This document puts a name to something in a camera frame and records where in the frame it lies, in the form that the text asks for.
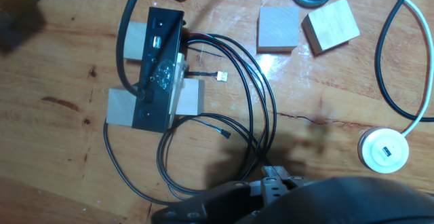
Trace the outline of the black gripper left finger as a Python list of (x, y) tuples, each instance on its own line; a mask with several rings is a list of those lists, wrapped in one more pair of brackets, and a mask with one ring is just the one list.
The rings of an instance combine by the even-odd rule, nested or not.
[(262, 173), (264, 178), (259, 181), (230, 181), (172, 204), (152, 214), (151, 223), (236, 223), (253, 217), (288, 192), (284, 167), (264, 166)]

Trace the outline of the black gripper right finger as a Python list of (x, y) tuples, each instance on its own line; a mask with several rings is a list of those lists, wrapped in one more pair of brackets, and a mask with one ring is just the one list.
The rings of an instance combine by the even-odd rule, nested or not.
[(287, 187), (301, 187), (311, 182), (304, 176), (291, 176), (283, 166), (273, 166), (273, 170)]

